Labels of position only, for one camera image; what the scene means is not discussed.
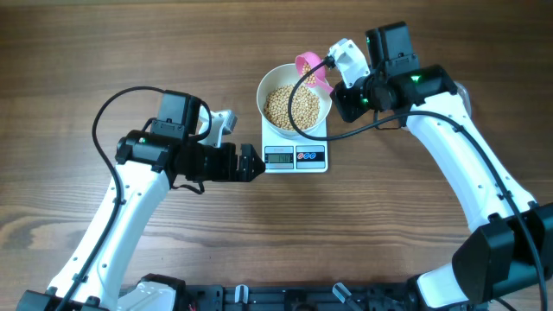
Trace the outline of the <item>pink measuring scoop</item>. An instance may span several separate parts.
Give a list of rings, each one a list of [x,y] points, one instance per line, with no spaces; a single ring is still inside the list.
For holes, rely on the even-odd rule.
[[[322,59],[318,54],[313,52],[305,52],[296,56],[295,65],[296,71],[300,77],[306,75],[310,70],[315,68],[317,65],[322,63]],[[309,75],[304,81],[303,84],[309,88],[315,88],[316,86],[320,87],[326,93],[330,94],[333,88],[328,84],[326,80],[326,71],[325,67],[318,68],[315,72]]]

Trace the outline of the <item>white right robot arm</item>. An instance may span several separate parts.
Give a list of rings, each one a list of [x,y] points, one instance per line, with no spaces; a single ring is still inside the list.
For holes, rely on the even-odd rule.
[[[552,277],[552,207],[507,172],[474,126],[460,87],[439,65],[422,67],[404,22],[347,39],[328,53],[341,75],[331,93],[348,123],[368,111],[397,120],[432,155],[453,188],[470,236],[449,263],[413,279],[420,308],[500,301]]]

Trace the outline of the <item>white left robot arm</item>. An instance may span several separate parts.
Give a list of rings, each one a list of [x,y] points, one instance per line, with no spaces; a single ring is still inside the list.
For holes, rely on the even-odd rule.
[[[207,181],[251,182],[265,164],[250,144],[224,143],[235,116],[210,111],[200,98],[163,90],[157,117],[122,137],[105,164],[110,186],[91,224],[62,270],[43,292],[27,290],[19,310],[193,310],[178,278],[150,274],[121,294],[124,274],[152,213],[174,189],[203,194]]]

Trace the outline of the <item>white digital kitchen scale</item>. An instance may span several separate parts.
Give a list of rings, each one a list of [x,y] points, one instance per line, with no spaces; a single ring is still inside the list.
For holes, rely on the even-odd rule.
[[[267,174],[325,173],[328,169],[327,142],[303,136],[286,137],[262,121],[262,157]]]

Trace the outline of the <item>soybeans in pink scoop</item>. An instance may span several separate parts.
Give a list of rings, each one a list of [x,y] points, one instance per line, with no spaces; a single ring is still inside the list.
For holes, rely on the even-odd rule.
[[[316,76],[310,73],[311,70],[312,67],[307,62],[302,65],[302,75],[306,77],[304,80],[305,85],[313,86],[316,82]]]

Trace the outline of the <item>soybeans in white bowl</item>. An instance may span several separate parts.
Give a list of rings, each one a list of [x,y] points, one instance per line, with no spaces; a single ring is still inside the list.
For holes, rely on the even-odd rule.
[[[283,130],[293,130],[289,121],[289,95],[293,85],[280,86],[270,92],[264,105],[265,117],[276,127]],[[306,130],[315,125],[319,112],[320,100],[306,86],[300,86],[292,100],[292,117],[297,127]]]

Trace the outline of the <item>white bowl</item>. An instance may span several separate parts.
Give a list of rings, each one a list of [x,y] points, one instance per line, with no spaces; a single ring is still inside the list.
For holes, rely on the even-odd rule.
[[[296,71],[296,65],[293,63],[275,67],[262,78],[257,88],[257,105],[262,115],[262,121],[266,120],[270,123],[270,121],[264,115],[264,105],[266,102],[267,95],[280,86],[286,86],[286,85],[295,86],[296,82],[298,82],[300,78],[301,77]],[[310,136],[316,136],[315,131],[320,129],[322,125],[326,124],[326,118],[331,110],[332,101],[329,97],[329,94],[326,93],[324,90],[322,90],[320,87],[318,86],[316,86],[315,88],[308,87],[308,89],[319,98],[320,112],[315,125],[302,131]],[[271,126],[271,128],[286,137],[300,136],[295,129],[283,130],[276,127],[274,124]]]

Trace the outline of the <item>clear plastic container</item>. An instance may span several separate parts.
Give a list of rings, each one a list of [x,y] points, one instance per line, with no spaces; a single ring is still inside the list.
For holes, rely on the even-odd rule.
[[[468,91],[467,91],[466,87],[463,84],[461,84],[457,81],[455,81],[455,84],[457,86],[458,94],[462,98],[465,110],[467,111],[468,116],[471,117],[472,116],[472,107],[471,107],[471,102],[470,102],[470,97],[469,97]]]

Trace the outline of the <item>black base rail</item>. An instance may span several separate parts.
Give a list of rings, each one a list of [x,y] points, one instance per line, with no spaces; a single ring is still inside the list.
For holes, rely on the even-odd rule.
[[[237,287],[188,285],[189,310],[336,311],[416,310],[418,299],[404,283],[367,286]]]

